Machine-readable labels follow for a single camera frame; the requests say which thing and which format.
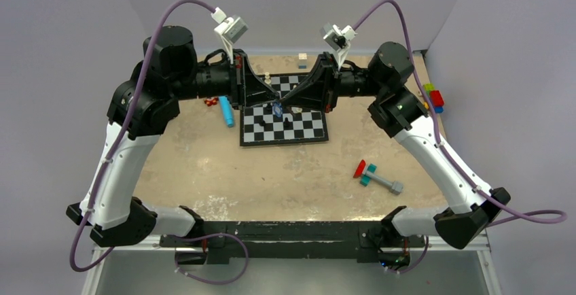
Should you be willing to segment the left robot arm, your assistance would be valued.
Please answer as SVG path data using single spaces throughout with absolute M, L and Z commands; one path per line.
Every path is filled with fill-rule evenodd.
M 148 205 L 134 195 L 152 148 L 179 115 L 180 101 L 226 96 L 242 109 L 279 95 L 249 68 L 242 50 L 216 63 L 198 61 L 187 28 L 162 27 L 157 40 L 146 39 L 143 48 L 151 52 L 151 62 L 139 63 L 116 88 L 102 161 L 85 199 L 70 205 L 67 216 L 90 226 L 90 238 L 101 247 L 135 245 L 150 235 L 174 235 L 193 247 L 202 240 L 203 225 L 195 211 Z

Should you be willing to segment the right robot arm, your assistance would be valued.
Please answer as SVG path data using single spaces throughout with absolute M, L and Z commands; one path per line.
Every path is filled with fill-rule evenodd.
M 279 102 L 284 108 L 328 113 L 338 97 L 374 97 L 368 107 L 372 120 L 417 160 L 448 204 L 445 209 L 396 208 L 382 220 L 383 240 L 398 245 L 412 235 L 439 236 L 464 249 L 511 197 L 506 189 L 493 189 L 475 175 L 445 139 L 435 139 L 431 114 L 406 87 L 413 72 L 410 53 L 392 41 L 377 49 L 366 68 L 339 70 L 333 55 L 322 54 L 305 80 Z

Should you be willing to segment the blue key tag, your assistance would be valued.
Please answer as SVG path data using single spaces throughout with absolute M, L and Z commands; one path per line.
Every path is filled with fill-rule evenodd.
M 275 117 L 277 118 L 282 118 L 283 117 L 283 107 L 280 103 L 275 103 L 272 106 L 272 113 L 274 114 Z

